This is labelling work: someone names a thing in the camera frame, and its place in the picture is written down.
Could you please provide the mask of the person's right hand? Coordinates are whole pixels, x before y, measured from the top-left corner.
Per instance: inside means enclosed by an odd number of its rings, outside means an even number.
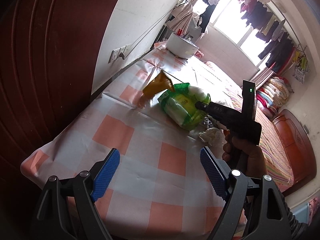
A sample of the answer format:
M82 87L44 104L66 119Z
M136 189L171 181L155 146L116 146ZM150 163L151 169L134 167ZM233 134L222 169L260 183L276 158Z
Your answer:
M238 150L241 153L238 170L252 178L262 178L268 174L264 154L259 146L247 140L232 137L230 131L224 130L223 133L226 143L223 146L222 160L230 162L235 157L233 151Z

